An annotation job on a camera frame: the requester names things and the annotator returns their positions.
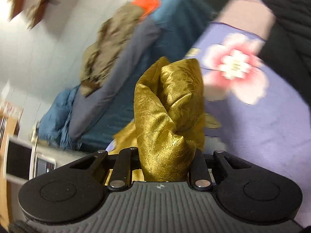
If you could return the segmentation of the golden satin jacket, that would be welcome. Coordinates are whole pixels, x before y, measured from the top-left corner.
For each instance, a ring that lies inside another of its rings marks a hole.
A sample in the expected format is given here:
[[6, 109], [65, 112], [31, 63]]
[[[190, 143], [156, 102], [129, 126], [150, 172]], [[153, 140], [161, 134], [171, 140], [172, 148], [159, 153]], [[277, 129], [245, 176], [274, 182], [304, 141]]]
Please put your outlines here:
[[196, 59], [157, 60], [137, 81], [134, 119], [113, 136], [110, 154], [137, 147], [141, 169], [133, 181], [179, 182], [187, 178], [204, 129], [221, 123], [204, 110], [204, 84]]

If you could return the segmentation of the purple floral bed sheet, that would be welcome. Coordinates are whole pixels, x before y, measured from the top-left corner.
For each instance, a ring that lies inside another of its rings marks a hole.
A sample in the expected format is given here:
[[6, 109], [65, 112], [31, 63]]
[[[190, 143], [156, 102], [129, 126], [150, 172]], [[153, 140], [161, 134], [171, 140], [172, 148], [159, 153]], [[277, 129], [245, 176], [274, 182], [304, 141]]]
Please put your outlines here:
[[310, 107], [259, 58], [266, 42], [214, 24], [195, 47], [204, 110], [221, 123], [204, 129], [214, 149], [216, 195], [231, 214], [266, 220], [298, 201], [297, 220], [310, 224]]

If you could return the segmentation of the silver appliance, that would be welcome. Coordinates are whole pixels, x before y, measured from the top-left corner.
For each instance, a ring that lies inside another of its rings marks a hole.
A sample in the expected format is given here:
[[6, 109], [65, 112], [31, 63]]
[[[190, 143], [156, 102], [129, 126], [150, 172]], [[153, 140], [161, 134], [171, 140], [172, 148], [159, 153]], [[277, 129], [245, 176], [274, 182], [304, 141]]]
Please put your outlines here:
[[4, 150], [3, 176], [23, 185], [27, 181], [86, 156], [86, 153], [31, 144], [8, 136]]

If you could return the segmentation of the olive brown garment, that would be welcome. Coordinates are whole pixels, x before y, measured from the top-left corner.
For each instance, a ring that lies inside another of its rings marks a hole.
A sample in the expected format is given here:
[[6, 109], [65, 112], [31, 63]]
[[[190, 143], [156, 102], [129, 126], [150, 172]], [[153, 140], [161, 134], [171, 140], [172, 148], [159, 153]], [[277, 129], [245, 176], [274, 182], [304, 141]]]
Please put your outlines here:
[[83, 96], [103, 86], [143, 14], [141, 7], [128, 2], [101, 25], [96, 41], [82, 55], [79, 79]]

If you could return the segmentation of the grey blanket on bed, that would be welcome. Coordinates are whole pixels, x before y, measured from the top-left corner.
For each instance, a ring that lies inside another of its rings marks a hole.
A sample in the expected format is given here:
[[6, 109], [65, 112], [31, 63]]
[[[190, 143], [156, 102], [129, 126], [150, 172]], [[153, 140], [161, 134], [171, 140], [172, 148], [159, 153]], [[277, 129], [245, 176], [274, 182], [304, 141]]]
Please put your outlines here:
[[142, 54], [159, 38], [160, 33], [160, 28], [147, 17], [135, 28], [103, 86], [87, 97], [80, 90], [77, 91], [69, 123], [69, 137], [72, 140], [77, 140], [99, 113], [110, 106], [111, 100], [135, 70]]

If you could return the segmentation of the black quilted coat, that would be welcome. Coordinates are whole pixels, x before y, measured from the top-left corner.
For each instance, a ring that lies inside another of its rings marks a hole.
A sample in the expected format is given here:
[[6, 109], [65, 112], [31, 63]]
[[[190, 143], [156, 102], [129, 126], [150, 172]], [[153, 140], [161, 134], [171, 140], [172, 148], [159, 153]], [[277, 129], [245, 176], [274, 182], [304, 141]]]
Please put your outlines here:
[[259, 53], [310, 104], [310, 0], [262, 0], [276, 20]]

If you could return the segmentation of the orange cloth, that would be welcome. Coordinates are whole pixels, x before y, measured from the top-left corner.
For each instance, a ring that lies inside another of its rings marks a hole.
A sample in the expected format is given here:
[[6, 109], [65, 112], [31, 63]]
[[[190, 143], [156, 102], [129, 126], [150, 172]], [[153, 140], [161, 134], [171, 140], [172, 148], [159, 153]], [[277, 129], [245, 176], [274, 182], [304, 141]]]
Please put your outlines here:
[[143, 14], [140, 17], [141, 21], [143, 21], [152, 12], [157, 10], [161, 5], [160, 0], [132, 0], [131, 3], [143, 10]]

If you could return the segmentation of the pink blanket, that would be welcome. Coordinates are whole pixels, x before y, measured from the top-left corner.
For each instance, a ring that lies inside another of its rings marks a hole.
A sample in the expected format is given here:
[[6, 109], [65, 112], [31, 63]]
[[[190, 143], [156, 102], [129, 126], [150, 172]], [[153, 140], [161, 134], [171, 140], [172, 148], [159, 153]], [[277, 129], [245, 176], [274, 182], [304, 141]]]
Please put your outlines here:
[[256, 34], [266, 40], [275, 17], [261, 0], [230, 0], [215, 21]]

